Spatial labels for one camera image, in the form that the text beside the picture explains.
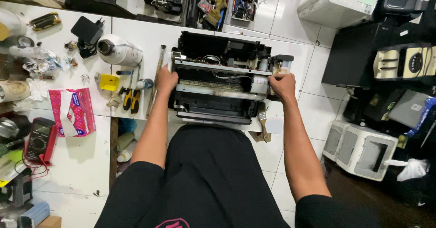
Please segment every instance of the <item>yellow-handled screwdriver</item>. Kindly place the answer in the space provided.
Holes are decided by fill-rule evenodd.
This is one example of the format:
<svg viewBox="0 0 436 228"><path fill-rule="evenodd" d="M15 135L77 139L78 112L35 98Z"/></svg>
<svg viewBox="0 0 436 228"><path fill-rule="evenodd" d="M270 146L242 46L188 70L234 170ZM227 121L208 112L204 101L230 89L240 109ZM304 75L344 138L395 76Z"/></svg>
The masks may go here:
<svg viewBox="0 0 436 228"><path fill-rule="evenodd" d="M130 86L126 89L126 97L124 97L123 109L128 111L132 105L132 81L134 79L134 74L130 75Z"/></svg>
<svg viewBox="0 0 436 228"><path fill-rule="evenodd" d="M141 66L138 66L138 79L137 81L139 81L139 74L141 72ZM131 114L137 114L139 111L139 98L141 96L141 91L136 88L133 91L133 97L132 97L132 107L130 108L130 113Z"/></svg>

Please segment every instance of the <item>pink tissue box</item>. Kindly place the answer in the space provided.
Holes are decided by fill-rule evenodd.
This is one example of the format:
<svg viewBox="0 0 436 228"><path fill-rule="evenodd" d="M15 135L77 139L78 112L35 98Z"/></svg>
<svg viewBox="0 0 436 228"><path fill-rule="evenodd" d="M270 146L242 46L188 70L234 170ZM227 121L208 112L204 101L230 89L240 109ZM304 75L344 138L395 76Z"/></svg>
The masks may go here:
<svg viewBox="0 0 436 228"><path fill-rule="evenodd" d="M54 121L59 129L57 135L65 137L61 123L61 91L63 89L50 89L48 91L52 101ZM94 112L92 111L89 88L66 89L73 92L67 113L68 120L73 124L77 135L73 137L85 137L96 130Z"/></svg>

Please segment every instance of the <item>multimeter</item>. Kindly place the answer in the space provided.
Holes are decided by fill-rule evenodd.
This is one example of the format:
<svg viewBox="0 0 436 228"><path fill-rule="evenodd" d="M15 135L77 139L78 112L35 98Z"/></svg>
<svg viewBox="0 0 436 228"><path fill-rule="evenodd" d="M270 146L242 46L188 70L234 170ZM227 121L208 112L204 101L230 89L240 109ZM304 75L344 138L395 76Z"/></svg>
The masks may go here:
<svg viewBox="0 0 436 228"><path fill-rule="evenodd" d="M29 161L50 162L57 136L57 126L52 120L37 117L33 119L25 156Z"/></svg>

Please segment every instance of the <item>hand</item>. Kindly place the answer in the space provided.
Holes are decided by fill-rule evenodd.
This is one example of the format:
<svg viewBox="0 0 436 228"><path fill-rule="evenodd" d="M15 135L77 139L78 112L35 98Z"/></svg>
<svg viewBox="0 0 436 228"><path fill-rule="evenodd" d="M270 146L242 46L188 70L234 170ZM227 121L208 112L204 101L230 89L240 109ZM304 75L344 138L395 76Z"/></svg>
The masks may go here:
<svg viewBox="0 0 436 228"><path fill-rule="evenodd" d="M290 74L276 74L269 76L268 81L276 95L280 98L282 103L288 103L295 98L295 76Z"/></svg>
<svg viewBox="0 0 436 228"><path fill-rule="evenodd" d="M179 75L177 72L171 73L168 70L168 64L164 65L157 73L156 77L156 89L160 94L170 95L174 87L176 87L179 81Z"/></svg>

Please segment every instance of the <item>black shirt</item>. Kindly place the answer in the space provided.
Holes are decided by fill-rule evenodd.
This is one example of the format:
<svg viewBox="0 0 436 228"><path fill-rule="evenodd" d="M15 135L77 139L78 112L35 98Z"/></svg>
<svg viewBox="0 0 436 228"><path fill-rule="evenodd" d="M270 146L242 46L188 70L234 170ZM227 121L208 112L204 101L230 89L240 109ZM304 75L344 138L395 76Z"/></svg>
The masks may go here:
<svg viewBox="0 0 436 228"><path fill-rule="evenodd" d="M347 219L350 211L326 196L303 197L296 209L296 227L377 223ZM289 226L241 131L186 125L170 142L165 171L135 162L117 178L95 227Z"/></svg>

